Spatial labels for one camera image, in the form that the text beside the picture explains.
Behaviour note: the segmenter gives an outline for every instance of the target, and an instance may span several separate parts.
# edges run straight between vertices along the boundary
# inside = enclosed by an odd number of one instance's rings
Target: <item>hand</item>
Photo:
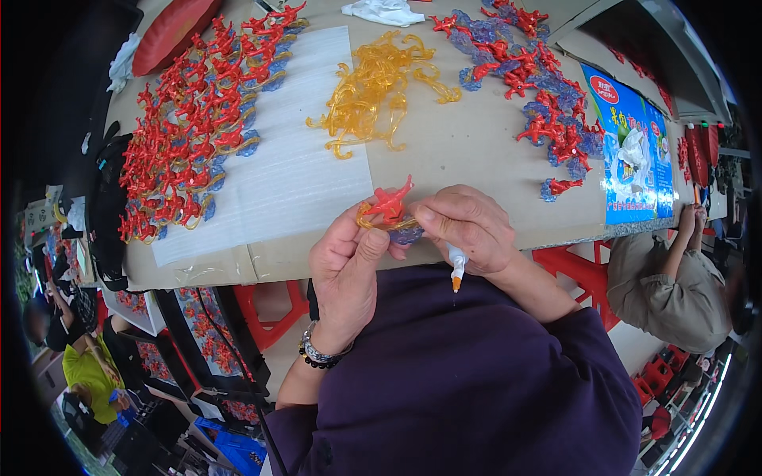
[[[127,396],[123,393],[118,394],[117,402],[119,402],[119,405],[121,405],[122,410],[127,410],[131,406],[130,399],[127,398]]]
[[[445,241],[466,253],[469,274],[498,273],[517,253],[516,232],[508,222],[508,214],[493,198],[473,187],[443,188],[409,208],[426,231],[424,236],[434,242],[448,263]]]
[[[373,198],[367,200],[373,204]],[[390,243],[389,233],[357,225],[352,206],[328,227],[309,252],[312,285],[320,321],[312,332],[312,345],[321,353],[340,353],[365,328],[376,311],[376,268],[389,251],[405,259],[409,245]]]
[[[677,226],[680,234],[693,234],[693,230],[696,228],[696,206],[698,205],[687,203],[683,207],[683,211],[680,213],[680,223]]]
[[[108,362],[102,362],[101,363],[101,369],[103,369],[103,372],[111,377],[112,380],[114,380],[116,383],[119,383],[119,372]]]
[[[694,229],[694,232],[696,232],[697,230],[699,233],[703,233],[703,229],[706,226],[706,218],[707,218],[706,208],[704,208],[701,205],[694,205],[693,212],[696,217],[696,228]]]

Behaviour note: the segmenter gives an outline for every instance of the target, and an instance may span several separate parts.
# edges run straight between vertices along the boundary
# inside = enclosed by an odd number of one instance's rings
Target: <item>yellow translucent plastic piece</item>
[[[333,149],[334,156],[340,159],[350,158],[352,152],[341,153],[342,145],[356,145],[373,139],[382,139],[392,151],[401,151],[405,144],[394,145],[394,132],[399,128],[402,118],[408,113],[408,99],[405,89],[408,87],[408,73],[413,66],[423,66],[432,73],[427,75],[423,68],[412,70],[412,77],[423,82],[439,95],[437,102],[446,104],[460,100],[459,88],[448,88],[438,81],[439,69],[428,62],[434,57],[434,49],[427,50],[421,38],[408,35],[402,39],[410,46],[402,50],[393,44],[399,30],[388,31],[371,44],[362,45],[352,52],[360,64],[350,72],[348,65],[339,63],[336,75],[340,78],[331,99],[325,105],[328,113],[319,120],[308,117],[308,127],[321,127],[328,130],[330,137],[336,139],[326,142],[327,150]],[[382,105],[386,106],[389,127],[379,130],[377,122]]]

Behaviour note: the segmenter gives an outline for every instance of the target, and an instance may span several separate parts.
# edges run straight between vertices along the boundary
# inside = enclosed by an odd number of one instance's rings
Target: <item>glue bottle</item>
[[[450,277],[453,279],[453,292],[458,292],[460,281],[463,280],[463,274],[466,272],[466,263],[469,262],[469,257],[460,248],[452,246],[446,241],[444,244],[447,245],[447,250],[450,252],[450,262],[453,264],[453,272],[450,274]]]

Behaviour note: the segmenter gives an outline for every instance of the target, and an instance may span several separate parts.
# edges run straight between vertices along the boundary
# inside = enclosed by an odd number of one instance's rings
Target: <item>khaki shirt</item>
[[[688,250],[677,278],[662,273],[668,246],[650,234],[617,238],[609,262],[609,305],[622,321],[690,353],[705,353],[732,329],[725,278],[700,251]]]

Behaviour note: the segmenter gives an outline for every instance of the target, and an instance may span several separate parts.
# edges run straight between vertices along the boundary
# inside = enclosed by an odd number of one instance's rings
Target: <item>tissue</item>
[[[341,13],[393,27],[409,27],[426,21],[423,14],[410,11],[405,0],[360,0],[341,7]]]
[[[648,159],[643,154],[643,147],[641,147],[640,143],[642,139],[642,131],[637,129],[629,131],[627,137],[622,141],[622,147],[616,151],[616,158],[624,161],[632,168],[644,168],[647,165]]]
[[[133,58],[139,44],[140,37],[134,33],[131,33],[130,38],[122,43],[117,57],[114,58],[111,62],[111,67],[108,69],[108,77],[111,78],[111,84],[106,88],[106,91],[120,93],[126,86],[127,80],[135,77],[133,76]]]

